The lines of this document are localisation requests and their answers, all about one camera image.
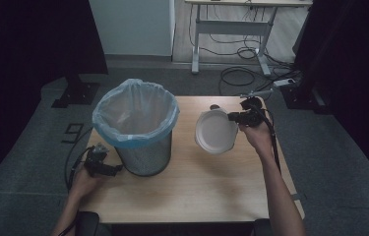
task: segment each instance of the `plastic bag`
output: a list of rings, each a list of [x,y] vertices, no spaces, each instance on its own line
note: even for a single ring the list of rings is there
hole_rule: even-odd
[[[129,79],[108,92],[92,113],[97,132],[116,148],[139,148],[165,138],[180,110],[169,91]]]

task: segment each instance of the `hand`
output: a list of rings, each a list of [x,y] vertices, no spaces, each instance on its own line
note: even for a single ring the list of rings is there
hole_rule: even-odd
[[[87,169],[84,166],[80,166],[80,170],[77,172],[70,190],[70,197],[80,200],[91,193],[101,182],[101,177],[97,175],[94,175],[94,177],[90,176]]]
[[[270,129],[265,122],[258,127],[239,125],[239,130],[245,133],[249,144],[255,148],[261,158],[273,157]]]

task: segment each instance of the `wooden table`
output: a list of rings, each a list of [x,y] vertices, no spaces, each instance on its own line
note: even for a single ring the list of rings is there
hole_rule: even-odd
[[[267,60],[264,52],[278,7],[308,7],[313,4],[312,0],[185,0],[186,3],[197,5],[197,17],[195,23],[195,39],[193,47],[193,60],[191,71],[199,73],[199,34],[235,34],[235,35],[258,35],[263,36],[262,43],[256,49],[256,56],[265,76],[270,76]],[[230,21],[204,21],[200,19],[202,5],[227,5],[247,7],[272,7],[272,14],[267,22],[230,22]]]
[[[180,115],[172,132],[171,160],[161,173],[138,177],[123,169],[81,206],[97,212],[102,223],[241,222],[268,218],[261,161],[238,132],[234,148],[211,155],[195,143],[196,122],[210,105],[241,111],[239,97],[177,96]],[[110,149],[106,164],[120,164],[115,149],[93,130],[88,147],[102,142]],[[283,179],[296,190],[278,145]],[[299,201],[296,205],[304,217]]]

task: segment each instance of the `desk leg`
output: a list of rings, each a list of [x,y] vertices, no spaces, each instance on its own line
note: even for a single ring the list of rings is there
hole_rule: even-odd
[[[196,29],[194,32],[193,62],[191,64],[191,72],[199,73],[199,22],[200,22],[200,6],[197,5]]]
[[[269,77],[271,75],[270,68],[268,68],[267,58],[264,56],[265,49],[267,47],[268,39],[270,38],[271,30],[273,29],[274,19],[276,18],[277,7],[273,7],[273,13],[271,14],[270,19],[268,20],[267,29],[264,35],[264,39],[261,42],[260,48],[256,49],[258,61],[260,62],[261,69],[264,73],[264,76]]]

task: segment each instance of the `gray carpet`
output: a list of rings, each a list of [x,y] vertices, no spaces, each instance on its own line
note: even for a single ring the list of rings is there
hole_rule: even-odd
[[[92,125],[96,103],[129,78],[163,85],[175,95],[218,95],[220,70],[111,68],[109,76],[82,76],[101,87],[92,105],[51,108],[65,88],[60,79],[42,90],[42,101],[17,143],[0,165],[0,235],[48,235],[66,197],[63,166],[76,136],[70,124]],[[231,80],[244,75],[232,75]],[[249,91],[222,85],[224,95]],[[369,235],[369,161],[331,115],[288,110],[275,89],[266,104],[297,191],[302,194],[308,235]],[[74,148],[69,162],[86,147],[89,134]]]

